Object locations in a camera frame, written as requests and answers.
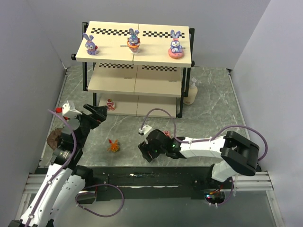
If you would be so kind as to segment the green and brown plush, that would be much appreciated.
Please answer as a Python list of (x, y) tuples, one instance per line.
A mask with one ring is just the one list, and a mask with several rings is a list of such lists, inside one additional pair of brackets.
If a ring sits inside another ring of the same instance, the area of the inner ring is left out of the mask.
[(62, 128), (56, 128), (47, 137), (47, 144), (52, 150), (56, 150), (62, 141), (61, 137)]

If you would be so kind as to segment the beige three-tier shelf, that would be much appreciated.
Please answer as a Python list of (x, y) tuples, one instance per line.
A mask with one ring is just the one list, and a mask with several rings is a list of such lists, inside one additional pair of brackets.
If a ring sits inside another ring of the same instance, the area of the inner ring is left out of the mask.
[[(140, 47), (133, 54), (127, 46), (129, 28), (139, 30)], [(171, 30), (180, 31), (184, 56), (168, 54)], [(183, 115), (183, 100), (188, 96), (195, 29), (136, 23), (90, 21), (82, 23), (82, 34), (93, 35), (97, 55), (89, 55), (82, 37), (78, 51), (71, 56), (82, 63), (82, 88), (93, 94), (93, 104), (106, 105), (112, 99), (115, 115), (163, 117), (160, 109), (174, 118)]]

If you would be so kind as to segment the purple bunny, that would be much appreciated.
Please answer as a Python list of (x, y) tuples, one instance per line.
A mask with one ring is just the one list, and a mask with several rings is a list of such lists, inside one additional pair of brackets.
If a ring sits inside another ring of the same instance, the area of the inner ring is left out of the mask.
[(97, 55), (99, 51), (98, 51), (98, 46), (95, 45), (95, 43), (93, 42), (94, 36), (87, 35), (86, 33), (83, 33), (82, 36), (87, 40), (85, 43), (85, 47), (87, 48), (87, 53), (89, 55)]
[(179, 41), (181, 32), (175, 32), (174, 30), (171, 30), (170, 35), (172, 37), (172, 41), (170, 43), (170, 48), (168, 49), (168, 54), (173, 59), (180, 59), (184, 56), (183, 47)]
[(138, 37), (139, 35), (139, 30), (133, 30), (132, 28), (129, 28), (129, 37), (127, 39), (127, 46), (130, 49), (130, 51), (133, 54), (137, 54), (139, 52), (139, 47), (140, 47), (140, 38)]

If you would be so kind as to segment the orange fox toy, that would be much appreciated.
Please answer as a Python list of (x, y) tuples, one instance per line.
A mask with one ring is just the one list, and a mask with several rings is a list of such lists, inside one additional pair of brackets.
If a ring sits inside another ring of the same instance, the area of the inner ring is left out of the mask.
[(118, 140), (115, 140), (114, 142), (110, 139), (108, 139), (108, 142), (110, 144), (110, 146), (108, 147), (108, 151), (111, 151), (113, 153), (116, 153), (119, 151), (120, 147), (119, 147), (119, 142)]

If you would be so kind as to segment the pink strawberry tart toy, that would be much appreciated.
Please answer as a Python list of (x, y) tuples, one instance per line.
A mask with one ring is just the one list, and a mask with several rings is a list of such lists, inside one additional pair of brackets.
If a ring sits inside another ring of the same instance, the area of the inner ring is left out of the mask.
[(165, 134), (165, 136), (167, 136), (167, 137), (171, 138), (171, 134), (170, 134), (170, 132), (169, 132), (169, 131), (163, 131), (163, 133)]

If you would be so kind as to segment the strawberry cake slice toy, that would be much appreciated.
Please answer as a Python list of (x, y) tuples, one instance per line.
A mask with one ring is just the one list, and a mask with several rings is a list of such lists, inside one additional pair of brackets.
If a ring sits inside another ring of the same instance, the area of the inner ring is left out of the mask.
[(107, 100), (106, 106), (108, 111), (114, 111), (116, 109), (115, 103), (112, 101), (112, 99)]

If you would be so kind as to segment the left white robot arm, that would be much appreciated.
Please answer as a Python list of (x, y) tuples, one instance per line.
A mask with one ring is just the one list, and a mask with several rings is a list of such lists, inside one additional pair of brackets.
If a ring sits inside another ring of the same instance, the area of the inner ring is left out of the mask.
[(78, 111), (67, 101), (61, 111), (51, 113), (64, 123), (45, 178), (25, 213), (10, 222), (11, 227), (53, 227), (63, 210), (85, 186), (92, 183), (90, 168), (78, 165), (91, 130), (107, 118), (107, 106), (83, 106)]

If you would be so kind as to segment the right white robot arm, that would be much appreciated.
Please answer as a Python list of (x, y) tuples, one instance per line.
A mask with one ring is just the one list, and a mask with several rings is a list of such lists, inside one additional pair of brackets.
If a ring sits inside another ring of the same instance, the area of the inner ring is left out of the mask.
[(254, 176), (257, 170), (259, 146), (234, 131), (215, 139), (170, 138), (164, 132), (145, 125), (138, 133), (144, 136), (138, 148), (148, 162), (160, 154), (172, 159), (220, 158), (220, 163), (212, 165), (210, 178), (222, 183), (237, 174)]

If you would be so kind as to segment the cream pump bottle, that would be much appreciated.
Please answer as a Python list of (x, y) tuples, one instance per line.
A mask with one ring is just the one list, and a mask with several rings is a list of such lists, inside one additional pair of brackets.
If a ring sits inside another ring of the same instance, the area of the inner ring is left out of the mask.
[(188, 96), (184, 97), (183, 103), (186, 105), (191, 105), (193, 104), (196, 95), (198, 92), (198, 88), (196, 86), (196, 78), (192, 78), (189, 84), (189, 89), (188, 89)]

